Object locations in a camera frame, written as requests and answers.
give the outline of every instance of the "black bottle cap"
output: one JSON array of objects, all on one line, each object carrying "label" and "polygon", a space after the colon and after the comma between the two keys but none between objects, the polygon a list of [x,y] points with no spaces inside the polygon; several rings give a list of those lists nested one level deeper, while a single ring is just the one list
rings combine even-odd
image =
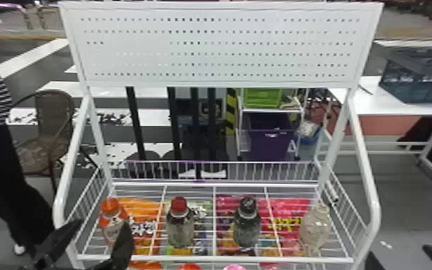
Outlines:
[{"label": "black bottle cap", "polygon": [[244,197],[240,201],[240,210],[246,215],[251,215],[256,212],[257,207],[258,205],[253,197]]}]

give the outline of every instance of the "white metal display rack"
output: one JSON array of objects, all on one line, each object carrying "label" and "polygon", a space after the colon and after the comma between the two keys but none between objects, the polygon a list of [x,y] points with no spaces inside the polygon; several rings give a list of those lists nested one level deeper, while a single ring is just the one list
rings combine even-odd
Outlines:
[{"label": "white metal display rack", "polygon": [[[110,249],[101,238],[97,220],[101,200],[114,196],[158,203],[156,223],[161,226],[161,237],[154,234],[146,255],[134,255],[133,261],[160,261],[165,269],[176,269],[186,261],[204,269],[219,269],[230,262],[247,269],[260,269],[261,262],[280,262],[282,269],[358,268],[379,230],[380,204],[353,96],[382,4],[63,1],[60,9],[84,92],[53,214],[57,227],[76,218],[84,220],[67,248],[74,267],[108,258]],[[310,162],[139,161],[113,172],[104,158],[104,140],[90,93],[91,87],[106,86],[324,87],[346,88],[348,95],[324,162],[317,158]],[[87,116],[103,158],[75,204],[69,205],[67,196]],[[357,145],[368,220],[358,214],[332,170],[348,121]],[[202,174],[196,180],[180,171],[196,166],[209,167],[211,172],[219,167],[225,174],[208,179]],[[216,197],[244,193],[266,202],[272,224],[274,198],[330,203],[330,239],[310,256],[283,256],[274,226],[278,255],[218,256]],[[165,254],[164,202],[176,195],[213,202],[205,219],[207,256]]]}]

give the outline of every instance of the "pegboard panel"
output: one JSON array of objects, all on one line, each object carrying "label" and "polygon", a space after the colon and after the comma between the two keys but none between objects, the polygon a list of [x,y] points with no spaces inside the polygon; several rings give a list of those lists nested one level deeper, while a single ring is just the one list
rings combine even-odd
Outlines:
[{"label": "pegboard panel", "polygon": [[377,3],[62,2],[88,85],[349,87]]}]

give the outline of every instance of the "yellow black striped pole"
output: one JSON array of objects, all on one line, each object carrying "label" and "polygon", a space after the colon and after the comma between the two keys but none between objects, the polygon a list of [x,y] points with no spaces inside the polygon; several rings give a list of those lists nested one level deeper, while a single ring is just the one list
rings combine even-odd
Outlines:
[{"label": "yellow black striped pole", "polygon": [[235,134],[237,102],[236,90],[228,88],[226,95],[226,135]]}]

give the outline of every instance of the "black chair leg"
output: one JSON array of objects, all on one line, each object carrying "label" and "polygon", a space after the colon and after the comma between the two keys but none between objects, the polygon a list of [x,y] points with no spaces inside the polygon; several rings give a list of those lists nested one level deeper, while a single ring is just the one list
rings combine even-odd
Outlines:
[{"label": "black chair leg", "polygon": [[79,147],[79,152],[95,167],[99,167],[99,165],[97,165],[97,163],[95,163],[94,159],[92,159],[92,157],[89,156],[89,154],[87,154],[87,152],[82,148]]},{"label": "black chair leg", "polygon": [[49,162],[49,174],[50,182],[52,183],[52,189],[54,190],[54,197],[57,194],[57,184],[55,183],[54,163]]}]

